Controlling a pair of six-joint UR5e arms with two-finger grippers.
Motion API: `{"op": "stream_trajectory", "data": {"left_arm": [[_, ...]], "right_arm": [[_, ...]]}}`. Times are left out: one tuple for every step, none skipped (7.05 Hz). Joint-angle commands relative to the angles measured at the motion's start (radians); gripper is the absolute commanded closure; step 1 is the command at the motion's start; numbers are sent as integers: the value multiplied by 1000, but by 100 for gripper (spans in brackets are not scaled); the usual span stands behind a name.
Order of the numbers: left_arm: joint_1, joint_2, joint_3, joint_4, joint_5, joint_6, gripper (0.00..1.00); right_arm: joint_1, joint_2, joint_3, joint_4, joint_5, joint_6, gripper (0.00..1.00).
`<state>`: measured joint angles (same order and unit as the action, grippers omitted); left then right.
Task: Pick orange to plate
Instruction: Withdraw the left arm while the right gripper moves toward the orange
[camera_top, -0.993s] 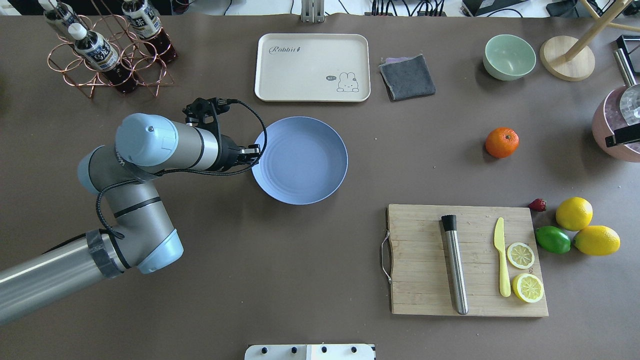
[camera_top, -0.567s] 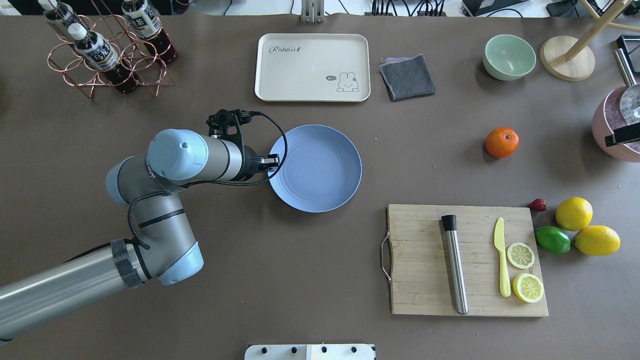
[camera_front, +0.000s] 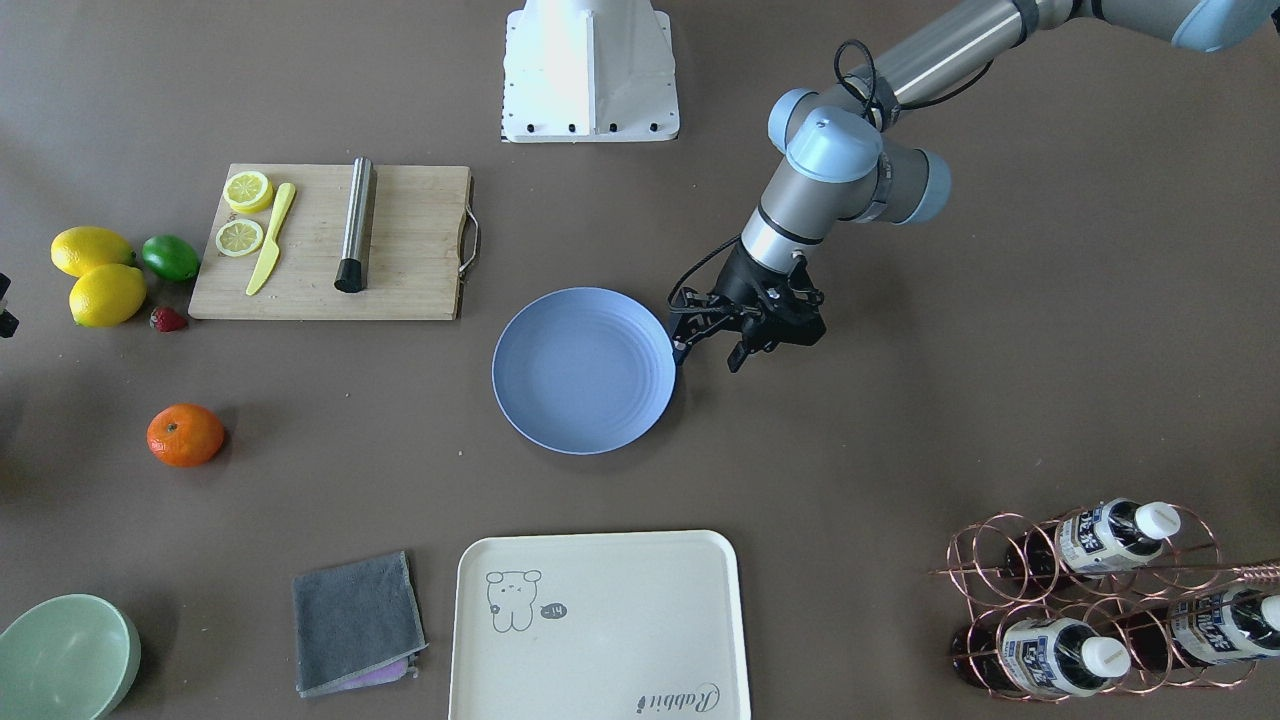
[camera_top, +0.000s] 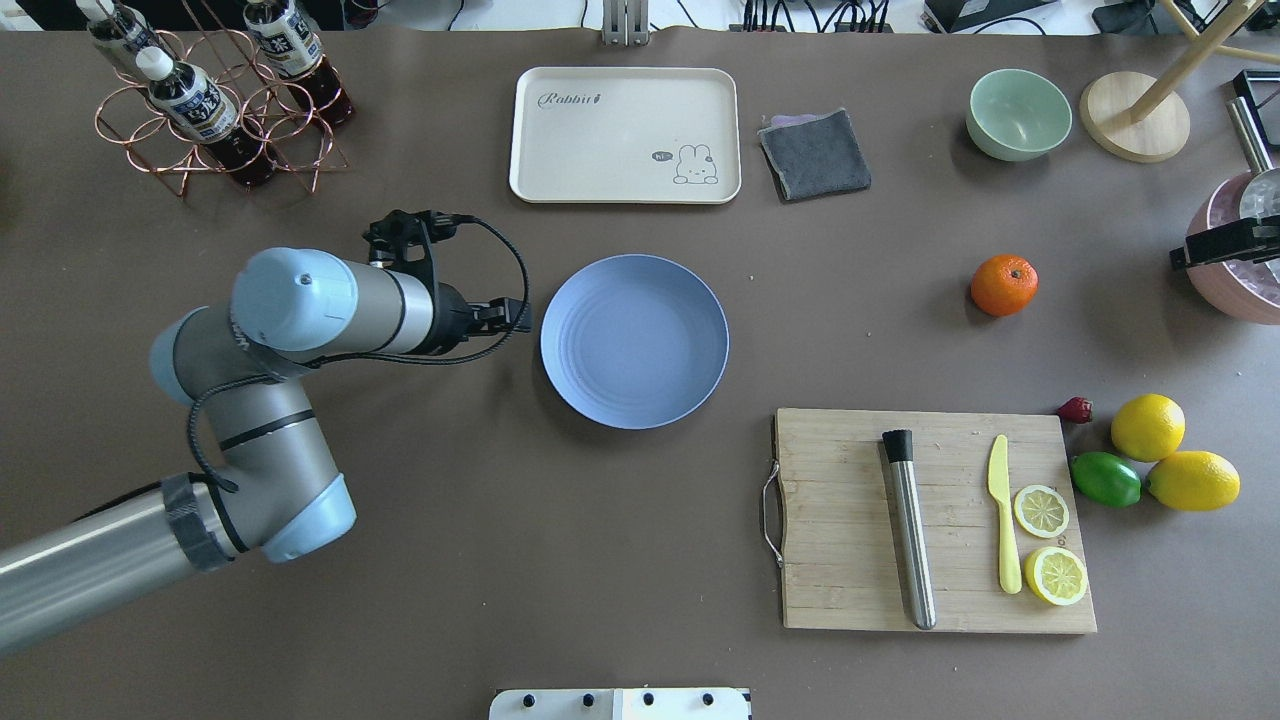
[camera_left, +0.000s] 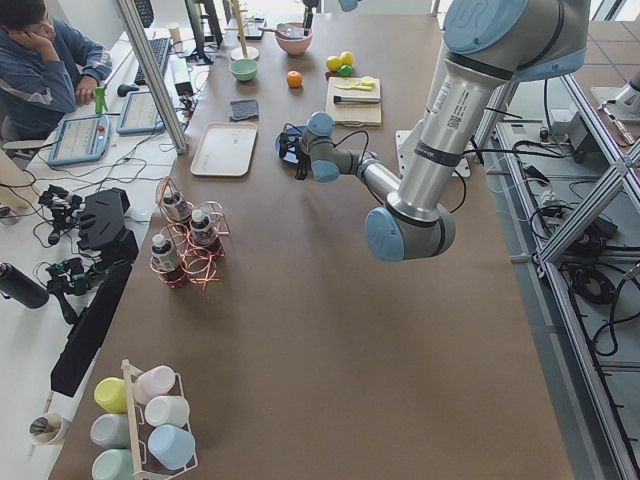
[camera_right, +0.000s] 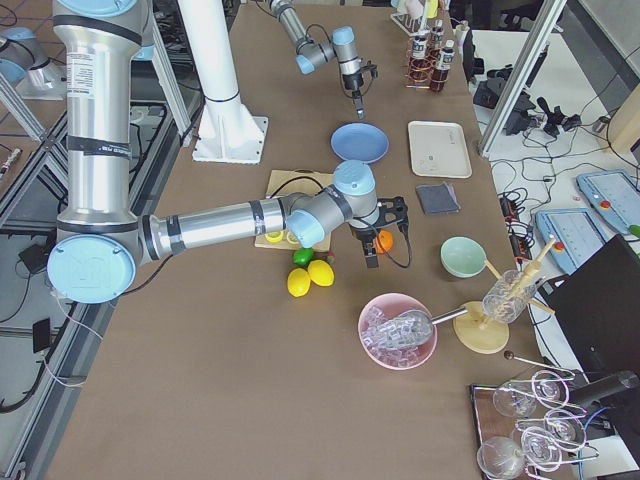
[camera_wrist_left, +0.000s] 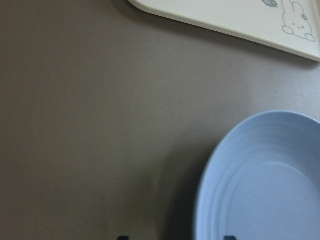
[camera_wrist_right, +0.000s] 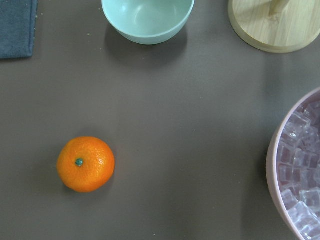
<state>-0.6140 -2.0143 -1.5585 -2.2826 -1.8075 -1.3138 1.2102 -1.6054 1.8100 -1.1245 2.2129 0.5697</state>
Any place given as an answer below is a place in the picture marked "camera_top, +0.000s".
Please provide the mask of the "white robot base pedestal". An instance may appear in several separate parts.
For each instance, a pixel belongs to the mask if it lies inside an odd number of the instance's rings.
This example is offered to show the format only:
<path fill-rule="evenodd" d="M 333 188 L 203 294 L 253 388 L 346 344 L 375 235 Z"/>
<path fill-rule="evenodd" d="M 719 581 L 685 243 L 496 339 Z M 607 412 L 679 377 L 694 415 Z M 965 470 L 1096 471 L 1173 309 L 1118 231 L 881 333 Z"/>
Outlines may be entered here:
<path fill-rule="evenodd" d="M 508 689 L 489 719 L 751 719 L 750 691 L 732 687 Z"/>

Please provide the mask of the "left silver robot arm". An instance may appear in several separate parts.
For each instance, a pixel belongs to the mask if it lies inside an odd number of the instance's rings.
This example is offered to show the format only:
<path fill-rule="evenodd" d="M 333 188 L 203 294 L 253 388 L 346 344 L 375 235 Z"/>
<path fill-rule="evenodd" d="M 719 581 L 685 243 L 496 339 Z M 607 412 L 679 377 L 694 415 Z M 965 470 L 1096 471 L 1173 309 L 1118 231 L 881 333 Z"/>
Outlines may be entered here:
<path fill-rule="evenodd" d="M 448 365 L 471 334 L 530 329 L 529 301 L 471 304 L 429 259 L 389 269 L 269 249 L 228 304 L 155 341 L 156 383 L 189 415 L 201 471 L 183 471 L 3 553 L 3 653 L 12 655 L 260 550 L 287 562 L 342 537 L 355 506 L 302 379 L 330 363 Z"/>

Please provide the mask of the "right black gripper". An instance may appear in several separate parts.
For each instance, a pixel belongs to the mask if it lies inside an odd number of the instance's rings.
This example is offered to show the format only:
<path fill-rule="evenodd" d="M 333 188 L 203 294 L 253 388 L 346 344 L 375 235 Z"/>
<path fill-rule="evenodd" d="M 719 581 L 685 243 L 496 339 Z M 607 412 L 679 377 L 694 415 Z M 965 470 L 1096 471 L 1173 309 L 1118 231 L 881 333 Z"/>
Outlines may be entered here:
<path fill-rule="evenodd" d="M 1185 237 L 1170 251 L 1174 270 L 1229 260 L 1266 263 L 1279 258 L 1279 215 L 1245 217 Z"/>

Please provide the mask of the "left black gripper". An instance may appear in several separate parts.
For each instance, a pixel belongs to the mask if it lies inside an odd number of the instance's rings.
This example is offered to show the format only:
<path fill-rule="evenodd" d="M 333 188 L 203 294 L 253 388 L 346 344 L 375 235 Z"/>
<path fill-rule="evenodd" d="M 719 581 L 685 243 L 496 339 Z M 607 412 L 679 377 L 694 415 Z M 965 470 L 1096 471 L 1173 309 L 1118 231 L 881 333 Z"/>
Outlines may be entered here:
<path fill-rule="evenodd" d="M 456 348 L 471 336 L 530 333 L 532 322 L 529 302 L 520 299 L 493 299 L 488 304 L 471 304 L 452 284 L 439 283 L 434 296 L 430 329 L 430 355 L 439 356 Z"/>

